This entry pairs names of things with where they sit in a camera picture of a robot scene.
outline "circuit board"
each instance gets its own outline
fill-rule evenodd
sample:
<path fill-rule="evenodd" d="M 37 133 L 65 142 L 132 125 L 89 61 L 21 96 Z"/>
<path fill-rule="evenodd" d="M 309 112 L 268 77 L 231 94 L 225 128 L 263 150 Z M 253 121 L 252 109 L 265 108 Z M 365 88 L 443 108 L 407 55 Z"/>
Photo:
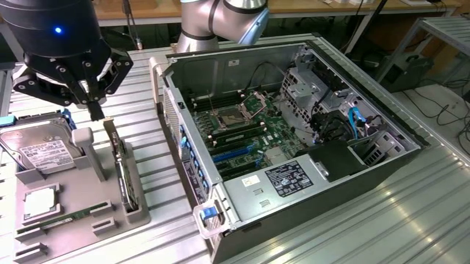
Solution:
<path fill-rule="evenodd" d="M 293 158 L 296 152 L 305 147 L 291 131 L 276 107 L 264 96 L 261 97 L 263 103 L 259 100 L 260 94 L 257 94 L 257 97 L 248 96 L 243 102 L 245 114 L 243 114 L 239 104 L 192 114 L 196 127 L 203 139 L 207 141 L 205 146 L 224 180 L 229 180 L 249 171 L 265 168 L 277 162 Z M 235 131 L 261 123 L 263 131 L 259 135 L 256 134 L 259 133 L 257 130 L 245 139 L 235 136 L 231 138 L 233 143 L 225 142 L 227 145 L 223 147 L 213 145 L 213 142 L 207 139 L 211 135 L 220 135 L 227 133 L 227 131 Z M 240 155 L 236 150 L 241 150 L 245 154 Z M 232 158 L 224 158 L 223 161 L 219 161 L 221 156 L 229 157 L 231 154 L 235 155 Z"/>

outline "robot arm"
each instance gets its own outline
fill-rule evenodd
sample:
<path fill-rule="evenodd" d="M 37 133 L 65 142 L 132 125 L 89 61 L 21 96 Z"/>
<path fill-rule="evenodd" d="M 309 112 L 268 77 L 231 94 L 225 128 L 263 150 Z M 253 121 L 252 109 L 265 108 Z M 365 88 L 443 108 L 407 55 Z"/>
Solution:
<path fill-rule="evenodd" d="M 267 20 L 267 0 L 181 0 L 177 52 L 217 48 L 216 35 L 252 45 Z"/>
<path fill-rule="evenodd" d="M 102 40 L 90 0 L 0 0 L 0 14 L 24 49 L 14 91 L 61 106 L 74 103 L 88 108 L 92 120 L 102 119 L 100 104 L 133 63 L 128 53 Z M 109 68 L 97 79 L 108 59 Z"/>

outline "hard drive holder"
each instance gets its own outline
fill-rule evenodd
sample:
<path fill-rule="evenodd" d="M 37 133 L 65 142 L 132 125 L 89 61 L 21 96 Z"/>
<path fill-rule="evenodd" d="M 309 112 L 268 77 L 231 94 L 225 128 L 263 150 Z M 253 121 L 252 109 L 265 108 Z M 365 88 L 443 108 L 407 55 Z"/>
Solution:
<path fill-rule="evenodd" d="M 138 208 L 126 212 L 120 204 L 121 196 L 110 148 L 93 149 L 90 128 L 72 130 L 70 141 L 74 146 L 82 149 L 84 153 L 81 157 L 73 158 L 70 163 L 46 171 L 38 171 L 37 169 L 20 171 L 17 166 L 14 175 L 20 182 L 17 182 L 16 233 L 13 236 L 16 240 L 13 262 L 16 263 L 42 263 L 150 221 L 130 144 L 124 143 L 128 150 L 126 164 L 129 166 L 130 184 L 133 185 Z M 54 187 L 57 195 L 60 195 L 56 201 L 58 210 L 32 217 L 28 222 L 24 221 L 24 208 L 22 206 L 18 207 L 18 204 L 24 204 L 25 190 L 30 192 L 50 186 Z M 64 224 L 64 227 L 37 227 L 18 233 L 21 228 L 46 223 L 52 219 L 78 212 L 82 208 L 94 209 L 89 211 L 88 217 L 72 220 L 72 223 Z M 70 233 L 73 233 L 74 239 L 68 240 L 66 245 L 62 245 L 58 238 L 68 238 Z"/>
<path fill-rule="evenodd" d="M 74 146 L 80 147 L 84 151 L 84 155 L 81 157 L 73 158 L 73 163 L 68 163 L 57 166 L 56 168 L 48 169 L 40 172 L 36 168 L 28 170 L 20 170 L 17 166 L 17 172 L 14 173 L 16 178 L 28 185 L 29 183 L 37 182 L 38 180 L 44 180 L 46 175 L 54 172 L 60 172 L 65 169 L 77 168 L 84 169 L 92 166 L 98 181 L 104 182 L 105 177 L 102 173 L 102 166 L 97 159 L 97 155 L 93 149 L 93 133 L 90 128 L 80 128 L 72 131 L 72 143 Z"/>

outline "black cable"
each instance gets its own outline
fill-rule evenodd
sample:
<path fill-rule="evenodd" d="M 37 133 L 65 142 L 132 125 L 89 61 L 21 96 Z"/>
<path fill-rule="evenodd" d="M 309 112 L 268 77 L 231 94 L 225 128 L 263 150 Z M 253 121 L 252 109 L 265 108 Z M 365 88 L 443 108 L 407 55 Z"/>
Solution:
<path fill-rule="evenodd" d="M 126 28 L 129 30 L 132 43 L 133 43 L 134 48 L 138 49 L 138 45 L 136 43 L 136 40 L 138 39 L 138 34 L 137 34 L 136 24 L 134 24 L 133 15 L 132 15 L 130 3 L 128 0 L 122 0 L 122 13 L 125 15 Z"/>
<path fill-rule="evenodd" d="M 413 104 L 413 106 L 417 108 L 419 112 L 420 112 L 425 117 L 428 117 L 428 118 L 436 117 L 436 124 L 438 124 L 439 126 L 444 126 L 444 125 L 448 125 L 448 124 L 451 124 L 451 123 L 454 123 L 454 122 L 456 122 L 456 121 L 463 120 L 464 126 L 463 126 L 462 130 L 459 131 L 459 133 L 458 133 L 458 135 L 456 135 L 456 139 L 458 139 L 458 144 L 459 144 L 462 150 L 463 150 L 463 151 L 467 153 L 467 155 L 470 156 L 470 152 L 464 149 L 464 147 L 463 147 L 463 145 L 462 145 L 462 142 L 460 142 L 460 136 L 462 136 L 462 134 L 464 134 L 464 137 L 466 137 L 467 141 L 470 142 L 470 138 L 468 138 L 468 135 L 467 135 L 467 133 L 468 133 L 468 128 L 470 128 L 470 122 L 467 122 L 467 118 L 470 118 L 470 116 L 468 116 L 468 114 L 470 114 L 470 108 L 468 108 L 468 105 L 466 104 L 466 102 L 463 101 L 463 103 L 464 103 L 464 105 L 466 105 L 466 108 L 467 108 L 467 113 L 466 113 L 464 117 L 459 118 L 459 117 L 456 117 L 456 115 L 454 115 L 451 112 L 448 112 L 448 111 L 446 110 L 446 109 L 448 108 L 448 104 L 442 107 L 438 102 L 435 102 L 432 99 L 424 97 L 420 93 L 416 92 L 417 95 L 420 95 L 423 98 L 425 98 L 427 100 L 429 100 L 431 102 L 433 102 L 435 104 L 438 104 L 438 105 L 442 107 L 439 113 L 438 113 L 436 115 L 431 116 L 431 115 L 424 114 L 424 112 L 420 110 L 419 106 L 417 106 L 416 103 L 411 100 L 409 96 L 404 93 L 404 91 L 403 91 L 401 93 L 405 95 L 405 97 L 408 98 L 409 102 Z M 443 112 L 448 112 L 448 113 L 450 113 L 452 116 L 455 116 L 458 119 L 455 119 L 454 121 L 450 121 L 450 122 L 447 122 L 447 123 L 443 123 L 443 124 L 439 123 L 439 121 L 438 121 L 438 120 L 439 120 L 439 116 L 440 116 L 440 114 L 442 114 Z"/>
<path fill-rule="evenodd" d="M 244 93 L 247 92 L 247 90 L 248 90 L 248 88 L 249 88 L 249 86 L 251 86 L 251 82 L 252 82 L 252 79 L 253 79 L 253 77 L 255 77 L 255 74 L 256 74 L 256 72 L 257 72 L 257 70 L 259 70 L 259 67 L 261 67 L 264 64 L 272 65 L 280 72 L 283 72 L 283 70 L 281 70 L 281 69 L 277 67 L 277 65 L 275 65 L 272 62 L 264 61 L 264 62 L 259 63 L 257 66 L 256 66 L 256 68 L 255 68 L 255 71 L 253 71 L 252 74 L 251 74 L 251 77 L 249 77 L 249 81 L 248 81 L 248 83 L 247 83 L 247 86 L 245 86 L 244 89 L 243 89 L 243 92 L 244 92 Z"/>
<path fill-rule="evenodd" d="M 436 119 L 436 123 L 438 123 L 438 125 L 448 125 L 448 124 L 451 124 L 451 123 L 454 123 L 454 122 L 456 122 L 456 121 L 459 121 L 459 120 L 463 120 L 463 122 L 466 121 L 466 118 L 468 118 L 467 117 L 467 115 L 468 115 L 468 113 L 470 113 L 470 108 L 467 108 L 467 113 L 464 114 L 464 117 L 462 117 L 462 118 L 459 118 L 454 113 L 451 113 L 450 111 L 447 111 L 447 108 L 450 107 L 450 105 L 448 104 L 446 104 L 444 106 L 442 106 L 435 100 L 432 100 L 431 98 L 428 98 L 428 97 L 425 97 L 425 96 L 423 96 L 416 90 L 412 90 L 420 97 L 423 97 L 425 100 L 428 100 L 429 102 L 432 102 L 435 105 L 438 105 L 440 108 L 442 108 L 442 111 L 443 112 L 447 112 L 448 114 L 451 114 L 455 118 L 456 118 L 456 120 L 454 120 L 454 121 L 451 121 L 451 122 L 448 122 L 448 123 L 444 123 L 444 124 L 440 124 L 439 123 L 439 118 Z"/>
<path fill-rule="evenodd" d="M 443 7 L 444 7 L 443 12 L 446 13 L 446 12 L 447 12 L 447 5 L 446 5 L 446 3 L 444 3 L 443 1 L 440 1 L 440 3 L 442 3 L 442 5 L 443 5 Z"/>
<path fill-rule="evenodd" d="M 134 39 L 133 39 L 133 36 L 132 36 L 132 32 L 130 32 L 130 23 L 129 23 L 129 16 L 128 15 L 125 15 L 125 20 L 126 20 L 126 28 L 129 30 L 129 36 L 130 36 L 130 40 L 132 40 L 133 46 L 134 46 L 136 49 L 138 49 L 137 48 L 137 43 L 134 42 Z"/>
<path fill-rule="evenodd" d="M 331 92 L 331 88 L 328 87 L 327 91 L 323 93 L 323 96 L 321 96 L 320 100 L 317 100 L 316 103 L 313 104 L 313 106 L 311 107 L 309 119 L 313 116 L 313 109 L 320 105 L 320 103 L 323 102 L 324 98 L 328 96 L 329 92 Z"/>
<path fill-rule="evenodd" d="M 132 25 L 133 25 L 134 37 L 136 37 L 136 39 L 140 39 L 140 38 L 138 38 L 138 32 L 137 32 L 137 26 L 136 26 L 136 24 L 134 24 L 134 20 L 133 20 L 132 10 L 130 10 L 130 19 L 132 19 Z"/>

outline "workbench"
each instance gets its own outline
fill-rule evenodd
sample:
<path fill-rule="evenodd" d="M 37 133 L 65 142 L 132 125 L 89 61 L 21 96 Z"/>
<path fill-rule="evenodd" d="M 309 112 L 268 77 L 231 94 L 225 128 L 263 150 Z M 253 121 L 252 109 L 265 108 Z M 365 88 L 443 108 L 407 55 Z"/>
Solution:
<path fill-rule="evenodd" d="M 309 34 L 271 37 L 257 44 L 312 40 L 429 146 L 369 192 L 240 253 L 225 263 L 467 263 L 470 260 L 470 159 L 408 111 L 323 38 Z M 221 48 L 235 46 L 221 43 Z M 169 48 L 130 52 L 133 68 L 102 105 L 137 162 L 150 223 L 48 263 L 209 263 L 209 252 L 192 219 L 180 178 L 160 128 L 148 58 Z M 0 71 L 2 115 L 37 114 L 50 103 L 10 91 L 10 72 Z M 90 127 L 94 148 L 108 145 L 98 122 L 70 107 L 77 127 Z M 14 163 L 1 154 L 0 263 L 10 263 Z"/>
<path fill-rule="evenodd" d="M 133 10 L 134 23 L 137 25 L 145 24 L 166 24 L 181 22 L 181 6 L 178 0 L 156 0 L 157 7 L 149 10 Z M 444 12 L 443 16 L 448 17 L 455 9 L 460 6 L 455 0 L 443 0 L 446 8 L 436 8 L 435 5 L 409 6 L 400 2 L 400 0 L 388 0 L 380 11 L 380 14 L 404 14 L 404 13 L 433 13 Z M 373 10 L 377 6 L 379 0 L 373 4 L 364 4 L 357 12 L 357 5 L 340 4 L 332 2 L 325 4 L 320 0 L 269 0 L 269 18 L 303 18 L 303 17 L 340 17 L 363 15 L 364 18 L 359 24 L 357 30 L 353 34 L 345 52 L 352 50 L 352 47 L 359 39 L 359 36 L 365 28 Z M 94 5 L 96 16 L 100 26 L 121 26 L 126 24 L 122 12 L 105 12 L 100 4 Z M 14 57 L 22 61 L 22 49 L 18 46 L 16 39 L 4 23 L 0 21 L 0 32 L 4 35 L 6 43 L 12 49 Z"/>

